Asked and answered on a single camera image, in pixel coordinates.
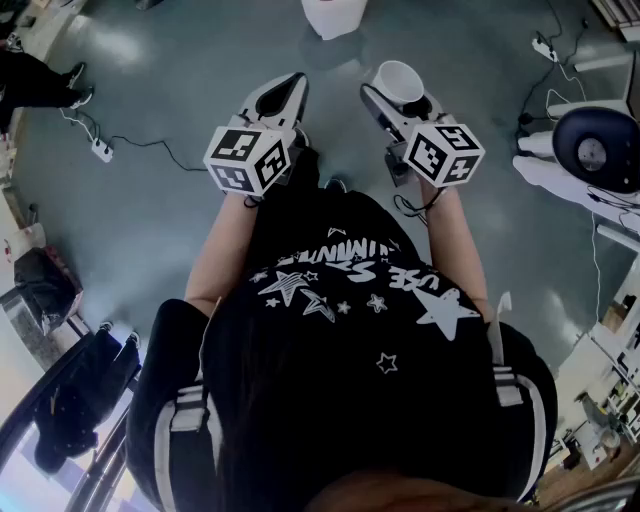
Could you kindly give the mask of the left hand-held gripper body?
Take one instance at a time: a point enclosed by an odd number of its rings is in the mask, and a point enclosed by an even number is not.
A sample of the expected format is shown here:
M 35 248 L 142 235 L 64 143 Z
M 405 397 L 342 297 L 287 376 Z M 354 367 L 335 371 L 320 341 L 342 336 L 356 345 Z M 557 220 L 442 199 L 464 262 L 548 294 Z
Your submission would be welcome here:
M 206 170 L 223 192 L 264 194 L 288 183 L 299 148 L 294 128 L 268 127 L 234 115 L 216 128 L 203 157 Z

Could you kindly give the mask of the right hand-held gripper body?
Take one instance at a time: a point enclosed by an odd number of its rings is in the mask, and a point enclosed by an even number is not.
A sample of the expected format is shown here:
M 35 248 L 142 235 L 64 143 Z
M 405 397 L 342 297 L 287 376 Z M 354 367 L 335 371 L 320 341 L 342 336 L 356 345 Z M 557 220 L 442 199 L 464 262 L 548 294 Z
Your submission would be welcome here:
M 436 188 L 467 183 L 485 156 L 485 149 L 465 124 L 445 115 L 437 121 L 414 123 L 395 135 L 386 148 L 385 163 L 396 186 L 412 176 Z

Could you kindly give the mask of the white cup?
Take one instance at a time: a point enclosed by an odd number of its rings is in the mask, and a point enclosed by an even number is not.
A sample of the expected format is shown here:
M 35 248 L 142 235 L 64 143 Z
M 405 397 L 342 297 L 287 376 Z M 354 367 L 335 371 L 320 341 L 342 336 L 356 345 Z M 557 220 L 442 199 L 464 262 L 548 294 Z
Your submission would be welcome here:
M 408 64 L 397 60 L 385 61 L 378 67 L 372 86 L 397 106 L 414 103 L 424 96 L 419 74 Z

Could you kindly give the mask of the white bin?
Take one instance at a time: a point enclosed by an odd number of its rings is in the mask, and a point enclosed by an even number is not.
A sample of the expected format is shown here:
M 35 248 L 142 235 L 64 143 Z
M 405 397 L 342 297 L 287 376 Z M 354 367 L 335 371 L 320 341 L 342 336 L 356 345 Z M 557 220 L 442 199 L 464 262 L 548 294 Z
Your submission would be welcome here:
M 318 36 L 329 41 L 356 31 L 368 0 L 301 0 L 304 14 Z

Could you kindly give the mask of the person's right forearm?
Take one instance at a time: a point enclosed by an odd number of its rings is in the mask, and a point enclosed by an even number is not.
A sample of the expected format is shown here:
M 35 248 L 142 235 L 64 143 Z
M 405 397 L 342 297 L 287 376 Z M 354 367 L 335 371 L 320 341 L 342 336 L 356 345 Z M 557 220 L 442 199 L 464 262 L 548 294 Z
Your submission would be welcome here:
M 466 293 L 486 322 L 493 319 L 485 274 L 457 190 L 441 192 L 420 181 L 426 211 L 432 265 Z

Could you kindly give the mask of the person's left forearm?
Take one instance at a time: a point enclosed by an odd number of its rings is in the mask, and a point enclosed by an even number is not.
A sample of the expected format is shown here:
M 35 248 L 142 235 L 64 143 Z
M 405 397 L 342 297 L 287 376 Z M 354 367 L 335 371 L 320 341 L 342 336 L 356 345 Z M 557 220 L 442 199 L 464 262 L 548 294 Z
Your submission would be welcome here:
M 192 267 L 184 300 L 210 317 L 242 276 L 257 210 L 245 197 L 226 195 Z

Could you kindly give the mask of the white and blue robot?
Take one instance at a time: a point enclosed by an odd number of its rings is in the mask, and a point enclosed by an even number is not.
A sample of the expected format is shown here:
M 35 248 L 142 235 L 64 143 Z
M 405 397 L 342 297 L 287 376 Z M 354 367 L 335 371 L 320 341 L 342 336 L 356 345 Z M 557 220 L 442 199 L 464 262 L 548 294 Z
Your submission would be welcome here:
M 581 107 L 517 145 L 512 163 L 526 182 L 640 235 L 640 123 L 634 118 Z

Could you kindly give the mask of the person's black star-print shirt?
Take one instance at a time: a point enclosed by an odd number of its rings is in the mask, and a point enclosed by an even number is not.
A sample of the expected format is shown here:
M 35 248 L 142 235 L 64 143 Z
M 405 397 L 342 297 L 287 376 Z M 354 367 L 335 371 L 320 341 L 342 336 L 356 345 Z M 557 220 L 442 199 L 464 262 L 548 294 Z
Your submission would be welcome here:
M 556 420 L 524 335 L 492 333 L 375 200 L 317 188 L 260 206 L 210 317 L 159 307 L 127 466 L 161 512 L 303 512 L 365 471 L 521 500 Z

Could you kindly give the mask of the black plastic bag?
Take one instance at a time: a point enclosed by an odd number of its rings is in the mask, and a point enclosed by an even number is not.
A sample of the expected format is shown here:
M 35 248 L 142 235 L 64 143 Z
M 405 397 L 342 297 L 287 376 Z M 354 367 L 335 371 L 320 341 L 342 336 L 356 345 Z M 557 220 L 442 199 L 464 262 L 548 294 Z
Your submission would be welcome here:
M 14 283 L 44 335 L 77 312 L 83 294 L 79 280 L 52 245 L 34 247 L 15 261 Z

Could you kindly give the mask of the cluttered white desk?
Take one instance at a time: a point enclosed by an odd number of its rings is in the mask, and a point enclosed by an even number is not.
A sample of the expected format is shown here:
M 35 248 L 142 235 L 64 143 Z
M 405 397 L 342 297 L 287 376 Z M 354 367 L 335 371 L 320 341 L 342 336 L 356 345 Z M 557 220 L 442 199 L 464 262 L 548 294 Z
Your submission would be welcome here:
M 603 319 L 582 336 L 556 379 L 556 439 L 573 442 L 591 470 L 640 442 L 640 289 L 616 296 Z

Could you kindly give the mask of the white table frame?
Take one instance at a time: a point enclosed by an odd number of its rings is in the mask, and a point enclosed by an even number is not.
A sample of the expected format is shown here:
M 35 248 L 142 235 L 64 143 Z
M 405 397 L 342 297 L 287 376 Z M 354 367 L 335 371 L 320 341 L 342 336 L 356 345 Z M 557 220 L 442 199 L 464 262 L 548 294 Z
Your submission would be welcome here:
M 619 111 L 640 123 L 640 51 L 578 63 L 574 65 L 574 70 L 582 73 L 620 66 L 626 68 L 623 94 L 620 99 L 583 101 L 578 105 Z

